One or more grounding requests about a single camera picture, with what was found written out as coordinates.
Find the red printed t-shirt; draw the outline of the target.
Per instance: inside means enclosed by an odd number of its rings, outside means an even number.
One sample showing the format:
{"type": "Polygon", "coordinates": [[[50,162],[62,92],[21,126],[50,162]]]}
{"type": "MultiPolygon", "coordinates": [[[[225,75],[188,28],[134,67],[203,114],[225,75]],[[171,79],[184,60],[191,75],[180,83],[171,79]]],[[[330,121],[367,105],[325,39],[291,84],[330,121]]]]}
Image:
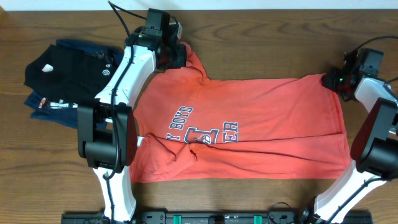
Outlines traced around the red printed t-shirt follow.
{"type": "Polygon", "coordinates": [[[138,101],[132,182],[337,179],[349,145],[338,96],[321,79],[212,80],[189,50],[138,101]]]}

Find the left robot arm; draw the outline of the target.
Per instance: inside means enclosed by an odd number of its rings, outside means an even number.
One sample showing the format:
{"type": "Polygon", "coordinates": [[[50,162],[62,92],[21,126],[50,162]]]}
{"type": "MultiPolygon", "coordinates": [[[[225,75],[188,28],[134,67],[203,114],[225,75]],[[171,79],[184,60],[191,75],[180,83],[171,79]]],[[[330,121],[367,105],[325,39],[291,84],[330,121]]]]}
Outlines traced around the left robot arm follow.
{"type": "Polygon", "coordinates": [[[131,223],[136,199],[129,166],[141,143],[133,108],[139,93],[158,68],[181,68],[186,48],[175,37],[134,34],[126,40],[123,59],[109,83],[92,99],[79,104],[78,153],[96,174],[105,208],[97,217],[76,218],[81,223],[131,223]]]}

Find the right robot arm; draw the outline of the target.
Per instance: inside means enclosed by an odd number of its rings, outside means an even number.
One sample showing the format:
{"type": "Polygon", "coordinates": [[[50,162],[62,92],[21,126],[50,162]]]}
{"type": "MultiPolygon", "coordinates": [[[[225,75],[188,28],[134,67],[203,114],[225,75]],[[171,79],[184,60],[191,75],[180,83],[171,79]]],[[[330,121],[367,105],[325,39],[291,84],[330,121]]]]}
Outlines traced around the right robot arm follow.
{"type": "Polygon", "coordinates": [[[388,82],[369,74],[340,69],[322,77],[324,87],[353,94],[368,116],[351,145],[351,164],[322,194],[316,196],[297,223],[343,223],[347,214],[372,190],[397,178],[397,95],[388,82]]]}

